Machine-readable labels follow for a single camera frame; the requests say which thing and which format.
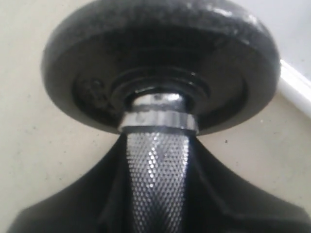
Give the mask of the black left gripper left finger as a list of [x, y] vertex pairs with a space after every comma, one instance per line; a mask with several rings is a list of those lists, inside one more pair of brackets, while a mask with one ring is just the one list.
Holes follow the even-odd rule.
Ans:
[[21, 211], [9, 233], [130, 233], [126, 136], [85, 175]]

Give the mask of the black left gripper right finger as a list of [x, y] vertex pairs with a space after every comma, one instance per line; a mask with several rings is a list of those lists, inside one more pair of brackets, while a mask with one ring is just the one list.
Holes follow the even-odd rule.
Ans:
[[307, 212], [227, 168], [190, 137], [186, 233], [309, 233]]

